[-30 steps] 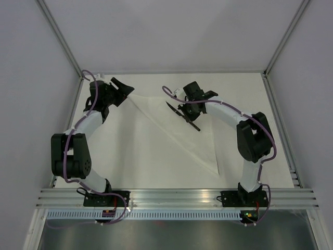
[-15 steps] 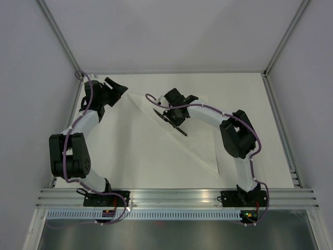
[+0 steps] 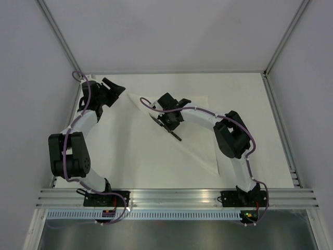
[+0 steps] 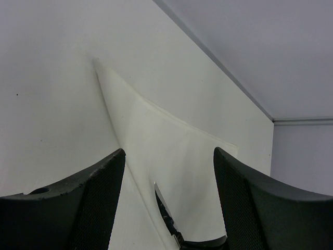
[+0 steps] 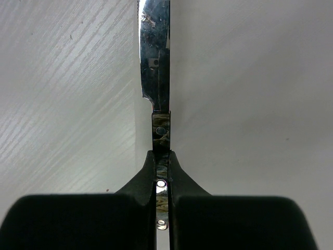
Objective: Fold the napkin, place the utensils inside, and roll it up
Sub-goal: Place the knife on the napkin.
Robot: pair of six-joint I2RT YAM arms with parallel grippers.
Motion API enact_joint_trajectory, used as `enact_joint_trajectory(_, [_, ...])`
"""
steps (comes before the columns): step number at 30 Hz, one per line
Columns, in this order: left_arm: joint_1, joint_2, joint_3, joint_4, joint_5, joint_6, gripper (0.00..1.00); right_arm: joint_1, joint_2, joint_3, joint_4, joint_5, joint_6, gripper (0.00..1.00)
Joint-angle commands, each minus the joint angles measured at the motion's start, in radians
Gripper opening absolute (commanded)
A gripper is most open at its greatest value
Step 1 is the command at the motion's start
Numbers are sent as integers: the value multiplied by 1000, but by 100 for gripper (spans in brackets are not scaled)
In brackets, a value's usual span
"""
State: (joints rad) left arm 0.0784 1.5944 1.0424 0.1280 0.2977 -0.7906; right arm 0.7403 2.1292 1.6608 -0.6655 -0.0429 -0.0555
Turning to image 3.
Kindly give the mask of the black handled steel knife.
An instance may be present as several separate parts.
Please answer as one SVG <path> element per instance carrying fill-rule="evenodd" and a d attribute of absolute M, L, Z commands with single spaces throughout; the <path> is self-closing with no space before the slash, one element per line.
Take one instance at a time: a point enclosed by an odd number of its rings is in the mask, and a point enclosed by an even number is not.
<path fill-rule="evenodd" d="M 182 141 L 182 139 L 175 134 L 172 130 L 170 130 L 164 123 L 162 123 L 160 120 L 158 120 L 157 118 L 155 118 L 153 115 L 149 115 L 151 117 L 151 119 L 158 124 L 160 127 L 164 128 L 169 134 L 171 134 L 173 137 L 175 137 L 178 141 Z"/>

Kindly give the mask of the white cloth napkin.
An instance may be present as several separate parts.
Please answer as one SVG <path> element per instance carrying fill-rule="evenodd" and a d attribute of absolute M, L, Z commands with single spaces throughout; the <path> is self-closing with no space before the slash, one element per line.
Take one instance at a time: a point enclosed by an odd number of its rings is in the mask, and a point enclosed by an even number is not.
<path fill-rule="evenodd" d="M 158 118 L 158 113 L 151 111 L 143 106 L 139 101 L 140 96 L 128 94 L 133 104 L 139 108 L 144 114 L 151 115 L 153 118 Z M 191 101 L 195 101 L 199 106 L 208 108 L 208 96 L 193 96 Z M 183 125 L 175 129 L 175 134 L 180 135 L 182 141 L 175 141 L 176 145 L 186 154 L 198 161 L 205 170 L 211 172 L 215 176 L 219 176 L 217 166 L 216 152 L 214 146 L 214 135 L 208 129 L 205 129 L 197 124 L 185 122 Z"/>

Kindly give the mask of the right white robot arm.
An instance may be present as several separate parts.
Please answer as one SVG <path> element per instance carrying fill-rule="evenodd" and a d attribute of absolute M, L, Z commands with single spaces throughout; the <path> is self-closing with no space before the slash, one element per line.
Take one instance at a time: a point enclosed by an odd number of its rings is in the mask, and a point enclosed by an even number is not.
<path fill-rule="evenodd" d="M 174 130 L 182 122 L 191 122 L 212 131 L 219 150 L 232 162 L 236 176 L 238 201 L 244 206 L 249 206 L 256 200 L 257 195 L 254 190 L 260 187 L 252 179 L 251 171 L 246 163 L 251 137 L 237 112 L 232 110 L 220 116 L 195 106 L 188 99 L 183 98 L 178 101 L 169 93 L 160 97 L 151 107 L 161 111 L 154 121 L 178 141 L 182 139 L 174 133 Z"/>

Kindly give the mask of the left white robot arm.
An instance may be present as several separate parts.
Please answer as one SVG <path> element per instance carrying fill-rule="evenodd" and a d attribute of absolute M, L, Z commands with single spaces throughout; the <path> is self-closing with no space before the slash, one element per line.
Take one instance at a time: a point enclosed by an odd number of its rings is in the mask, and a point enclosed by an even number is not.
<path fill-rule="evenodd" d="M 103 78 L 101 83 L 83 81 L 81 87 L 82 96 L 74 120 L 62 132 L 48 138 L 50 168 L 54 177 L 76 182 L 97 192 L 95 200 L 102 206 L 109 206 L 113 202 L 111 185 L 92 169 L 85 139 L 99 123 L 103 107 L 111 107 L 126 88 L 107 78 Z"/>

